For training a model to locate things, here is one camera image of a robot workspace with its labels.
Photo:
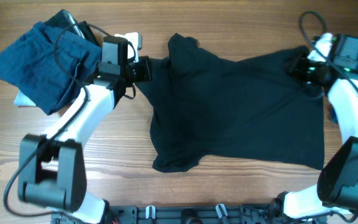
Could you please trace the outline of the black t-shirt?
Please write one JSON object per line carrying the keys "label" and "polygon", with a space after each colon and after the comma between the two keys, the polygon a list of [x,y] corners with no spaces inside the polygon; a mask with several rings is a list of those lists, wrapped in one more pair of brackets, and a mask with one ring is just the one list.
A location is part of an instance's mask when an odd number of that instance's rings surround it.
{"label": "black t-shirt", "polygon": [[175,34],[168,51],[151,60],[151,81],[138,84],[154,110],[155,170],[186,172],[206,155],[323,168],[321,90],[285,71],[307,47],[233,62]]}

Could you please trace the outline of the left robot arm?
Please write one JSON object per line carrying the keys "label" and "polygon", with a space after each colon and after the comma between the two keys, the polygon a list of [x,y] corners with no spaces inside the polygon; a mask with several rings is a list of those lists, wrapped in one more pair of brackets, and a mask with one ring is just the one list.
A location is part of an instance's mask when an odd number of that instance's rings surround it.
{"label": "left robot arm", "polygon": [[11,179],[18,183],[20,201],[48,208],[55,223],[114,223],[108,201],[87,191],[83,148],[126,89],[151,79],[141,48],[137,32],[105,36],[101,61],[81,82],[67,112],[41,135],[22,139],[19,168]]}

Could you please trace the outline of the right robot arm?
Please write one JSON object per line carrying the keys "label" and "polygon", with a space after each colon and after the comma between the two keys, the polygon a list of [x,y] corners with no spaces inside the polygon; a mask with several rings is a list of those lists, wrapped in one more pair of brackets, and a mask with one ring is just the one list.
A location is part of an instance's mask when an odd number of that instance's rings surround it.
{"label": "right robot arm", "polygon": [[326,32],[311,44],[312,51],[295,59],[290,74],[324,88],[336,113],[342,146],[315,185],[272,200],[268,218],[274,223],[358,216],[358,38]]}

